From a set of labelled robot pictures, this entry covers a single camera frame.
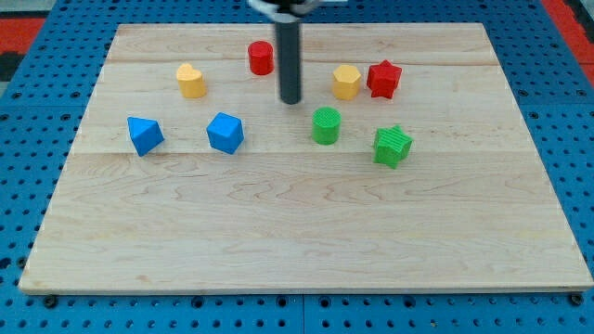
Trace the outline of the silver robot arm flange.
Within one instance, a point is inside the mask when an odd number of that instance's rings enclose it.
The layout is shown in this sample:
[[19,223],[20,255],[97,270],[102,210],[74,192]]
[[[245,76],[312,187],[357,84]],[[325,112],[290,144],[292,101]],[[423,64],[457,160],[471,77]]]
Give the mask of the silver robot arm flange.
[[248,6],[277,23],[293,23],[322,6],[345,6],[347,0],[248,0]]

